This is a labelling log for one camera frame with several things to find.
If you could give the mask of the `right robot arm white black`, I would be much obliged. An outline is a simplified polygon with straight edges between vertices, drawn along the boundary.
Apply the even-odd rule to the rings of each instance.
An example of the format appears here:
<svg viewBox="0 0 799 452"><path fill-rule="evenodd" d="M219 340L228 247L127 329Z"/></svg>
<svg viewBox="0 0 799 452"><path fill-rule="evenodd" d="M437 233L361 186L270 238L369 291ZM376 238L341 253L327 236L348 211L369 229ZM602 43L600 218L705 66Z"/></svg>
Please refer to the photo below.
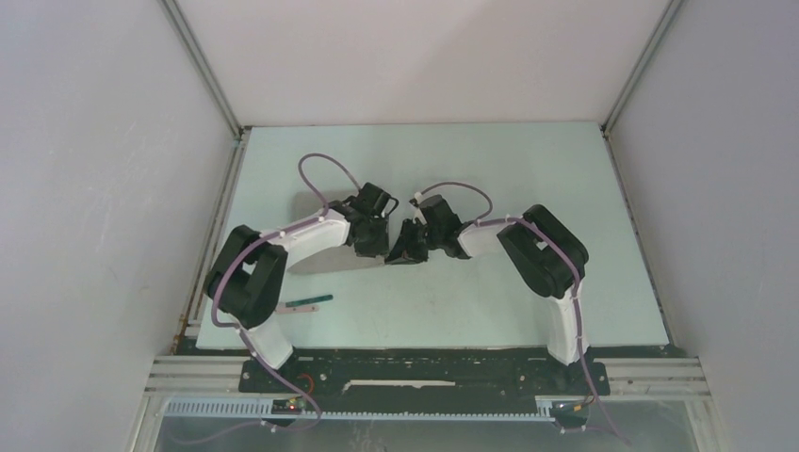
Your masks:
<svg viewBox="0 0 799 452"><path fill-rule="evenodd" d="M546 301L546 347L557 360L547 370L549 384L562 394L575 392L586 380L579 362L588 348L579 299L589 261L585 246L542 204L519 217L471 221L462 221L440 195L412 205L416 214L402 222L385 262L421 264L433 250L461 260L505 252L526 286Z"/></svg>

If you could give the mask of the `right aluminium frame post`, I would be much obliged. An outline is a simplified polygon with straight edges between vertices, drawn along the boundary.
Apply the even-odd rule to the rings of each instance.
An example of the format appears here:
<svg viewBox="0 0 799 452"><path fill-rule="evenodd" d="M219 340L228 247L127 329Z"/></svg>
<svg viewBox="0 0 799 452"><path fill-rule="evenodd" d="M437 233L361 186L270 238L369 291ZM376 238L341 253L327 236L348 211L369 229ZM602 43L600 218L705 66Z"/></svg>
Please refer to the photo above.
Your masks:
<svg viewBox="0 0 799 452"><path fill-rule="evenodd" d="M678 14L686 4L687 1L685 0L670 0L667 2L652 32L646 40L642 52L637 57L622 89L612 104L610 112L601 124L601 131L605 139L610 138L613 129L621 118L648 66L655 58L656 53L666 39Z"/></svg>

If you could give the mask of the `grey cloth napkin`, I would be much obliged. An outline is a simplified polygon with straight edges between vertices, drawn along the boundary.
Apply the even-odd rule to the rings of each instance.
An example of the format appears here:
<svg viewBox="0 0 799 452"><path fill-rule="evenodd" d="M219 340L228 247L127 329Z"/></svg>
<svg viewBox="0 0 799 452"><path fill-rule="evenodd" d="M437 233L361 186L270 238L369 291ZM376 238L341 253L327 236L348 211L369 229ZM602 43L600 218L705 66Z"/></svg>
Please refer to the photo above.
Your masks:
<svg viewBox="0 0 799 452"><path fill-rule="evenodd" d="M317 212L322 204L318 197L311 191L297 192L289 205L289 216L292 221L300 220ZM342 245L329 248L307 257L291 266L287 271L290 274L309 276L344 271L363 270L380 267L384 264L382 256L358 256L354 247Z"/></svg>

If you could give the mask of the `aluminium frame post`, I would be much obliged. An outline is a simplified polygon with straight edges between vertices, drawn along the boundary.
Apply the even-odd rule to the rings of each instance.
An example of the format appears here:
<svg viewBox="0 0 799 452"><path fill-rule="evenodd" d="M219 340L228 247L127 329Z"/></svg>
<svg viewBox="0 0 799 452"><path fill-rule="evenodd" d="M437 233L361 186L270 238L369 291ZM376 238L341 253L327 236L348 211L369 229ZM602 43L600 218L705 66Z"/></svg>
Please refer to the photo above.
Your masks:
<svg viewBox="0 0 799 452"><path fill-rule="evenodd" d="M605 139L610 138L613 129L621 118L648 66L655 58L656 53L666 39L678 14L686 4L687 1L685 0L670 0L667 2L652 32L646 40L642 52L637 57L622 89L612 104L610 112L601 124L601 131Z"/></svg>
<svg viewBox="0 0 799 452"><path fill-rule="evenodd" d="M220 112L227 128L235 139L241 139L244 126L236 117L230 101L225 95L222 85L215 75L202 45L193 31L186 13L180 3L175 0L159 0L165 16L173 28L177 39L184 47L192 66L197 71L205 89Z"/></svg>

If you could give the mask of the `left aluminium frame post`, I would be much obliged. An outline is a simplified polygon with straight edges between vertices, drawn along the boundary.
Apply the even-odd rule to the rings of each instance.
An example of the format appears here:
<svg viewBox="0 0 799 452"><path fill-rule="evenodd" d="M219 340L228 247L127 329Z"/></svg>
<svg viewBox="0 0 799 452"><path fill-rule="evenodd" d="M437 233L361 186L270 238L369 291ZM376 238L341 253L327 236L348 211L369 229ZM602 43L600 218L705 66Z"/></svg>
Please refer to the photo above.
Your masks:
<svg viewBox="0 0 799 452"><path fill-rule="evenodd" d="M192 66L197 71L205 89L220 112L227 128L235 139L241 139L244 126L236 117L230 101L225 95L222 85L215 75L202 45L193 31L186 13L180 3L175 0L159 0L165 16L173 28L177 39L184 47Z"/></svg>

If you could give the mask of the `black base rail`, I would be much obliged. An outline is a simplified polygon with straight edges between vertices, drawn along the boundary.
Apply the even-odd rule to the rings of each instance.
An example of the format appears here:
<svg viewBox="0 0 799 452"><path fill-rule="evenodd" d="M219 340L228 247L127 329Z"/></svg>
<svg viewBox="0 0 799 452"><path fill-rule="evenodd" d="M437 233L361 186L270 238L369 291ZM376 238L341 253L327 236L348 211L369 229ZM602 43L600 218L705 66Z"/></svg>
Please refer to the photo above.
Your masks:
<svg viewBox="0 0 799 452"><path fill-rule="evenodd" d="M238 390L286 394L288 383L326 413L532 414L546 396L611 392L603 363L562 364L543 347L298 348L276 376L256 359L246 361Z"/></svg>

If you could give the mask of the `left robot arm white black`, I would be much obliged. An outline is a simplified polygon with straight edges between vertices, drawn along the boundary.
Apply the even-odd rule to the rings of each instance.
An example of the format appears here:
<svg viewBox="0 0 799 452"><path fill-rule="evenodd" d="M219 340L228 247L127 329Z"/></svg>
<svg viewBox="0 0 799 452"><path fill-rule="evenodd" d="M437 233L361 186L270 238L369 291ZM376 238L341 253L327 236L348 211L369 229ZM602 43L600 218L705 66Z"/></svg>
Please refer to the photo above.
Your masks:
<svg viewBox="0 0 799 452"><path fill-rule="evenodd" d="M294 347L277 318L284 276L297 263L323 251L350 247L360 258L385 257L388 220L398 200L366 183L343 200L325 201L313 215L259 232L239 225L230 232L204 280L211 322L231 328L265 364L261 379L286 392L298 379L289 360Z"/></svg>

